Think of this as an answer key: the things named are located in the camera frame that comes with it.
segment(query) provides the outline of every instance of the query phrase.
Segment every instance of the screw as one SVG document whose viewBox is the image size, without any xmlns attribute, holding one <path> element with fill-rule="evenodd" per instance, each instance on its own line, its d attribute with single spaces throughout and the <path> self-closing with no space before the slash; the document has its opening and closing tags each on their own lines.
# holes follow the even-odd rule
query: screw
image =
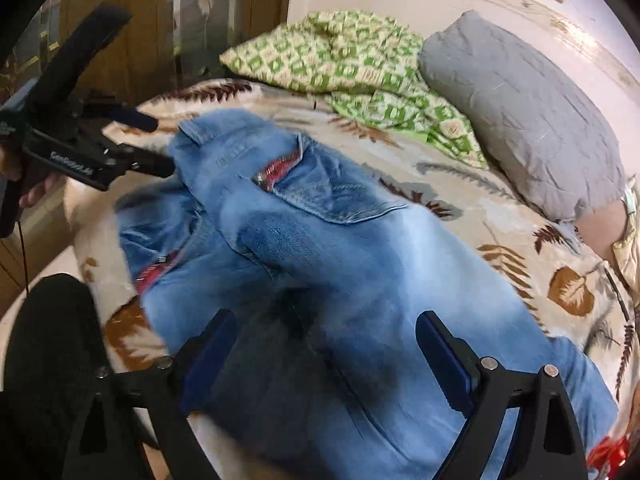
<svg viewBox="0 0 640 480">
<path fill-rule="evenodd" d="M 156 361 L 156 368 L 160 368 L 161 370 L 167 370 L 174 363 L 174 360 L 171 359 L 169 355 L 163 355 L 161 358 Z"/>
<path fill-rule="evenodd" d="M 558 375 L 558 369 L 553 365 L 545 365 L 545 374 L 549 377 L 556 377 Z"/>
<path fill-rule="evenodd" d="M 109 369 L 106 366 L 101 366 L 95 373 L 95 376 L 98 379 L 104 379 L 107 375 L 109 375 Z"/>
<path fill-rule="evenodd" d="M 483 357 L 480 360 L 480 364 L 482 368 L 486 370 L 495 370 L 498 367 L 498 361 L 496 361 L 493 357 Z"/>
</svg>

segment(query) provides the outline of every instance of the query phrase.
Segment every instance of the hand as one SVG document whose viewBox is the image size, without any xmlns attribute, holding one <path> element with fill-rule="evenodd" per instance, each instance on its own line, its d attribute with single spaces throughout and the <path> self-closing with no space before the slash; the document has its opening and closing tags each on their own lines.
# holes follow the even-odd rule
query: hand
<svg viewBox="0 0 640 480">
<path fill-rule="evenodd" d="M 13 153 L 0 146 L 0 173 L 9 180 L 20 180 L 22 169 L 20 161 Z M 35 206 L 57 183 L 64 179 L 61 173 L 49 173 L 45 180 L 36 184 L 27 194 L 20 197 L 20 207 L 29 208 Z"/>
</svg>

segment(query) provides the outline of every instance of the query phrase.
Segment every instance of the pillow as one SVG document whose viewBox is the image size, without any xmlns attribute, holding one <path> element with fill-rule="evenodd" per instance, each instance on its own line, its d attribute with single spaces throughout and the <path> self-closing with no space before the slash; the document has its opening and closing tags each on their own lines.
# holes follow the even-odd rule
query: pillow
<svg viewBox="0 0 640 480">
<path fill-rule="evenodd" d="M 622 197 L 616 135 L 590 99 L 543 54 L 478 13 L 426 40 L 420 72 L 471 120 L 485 153 L 553 221 Z"/>
</svg>

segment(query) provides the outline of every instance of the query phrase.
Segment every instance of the bedspread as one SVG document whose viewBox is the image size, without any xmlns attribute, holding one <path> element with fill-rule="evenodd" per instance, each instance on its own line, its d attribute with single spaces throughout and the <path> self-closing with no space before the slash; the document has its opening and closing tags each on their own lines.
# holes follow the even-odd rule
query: bedspread
<svg viewBox="0 0 640 480">
<path fill-rule="evenodd" d="M 521 203 L 503 177 L 451 160 L 415 139 L 337 116 L 321 100 L 231 80 L 205 82 L 142 105 L 142 111 L 160 119 L 154 134 L 118 124 L 105 133 L 118 142 L 163 149 L 180 120 L 220 107 L 245 107 L 302 131 L 366 166 L 391 192 L 430 209 L 511 283 L 543 333 L 567 336 L 593 360 L 619 405 L 610 436 L 633 430 L 630 412 L 640 360 L 630 298 L 613 273 L 609 279 L 605 262 Z M 127 174 L 106 193 L 77 182 L 69 182 L 66 190 L 76 255 L 120 370 L 146 367 L 166 352 L 136 299 L 117 249 L 113 213 L 115 200 L 152 180 Z"/>
</svg>

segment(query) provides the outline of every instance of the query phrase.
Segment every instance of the light blue jeans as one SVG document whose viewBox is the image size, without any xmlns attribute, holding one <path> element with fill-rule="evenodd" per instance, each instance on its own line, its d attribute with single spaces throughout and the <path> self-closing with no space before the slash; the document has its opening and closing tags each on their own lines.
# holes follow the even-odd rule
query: light blue jeans
<svg viewBox="0 0 640 480">
<path fill-rule="evenodd" d="M 303 479 L 432 478 L 464 419 L 416 343 L 425 310 L 507 368 L 557 366 L 587 450 L 610 428 L 616 405 L 593 363 L 546 338 L 426 208 L 244 110 L 180 127 L 177 177 L 118 205 L 121 244 L 133 279 L 180 251 L 142 296 L 171 352 L 218 309 L 236 314 L 238 341 L 203 406 L 243 445 Z M 483 478 L 500 471 L 510 412 Z"/>
</svg>

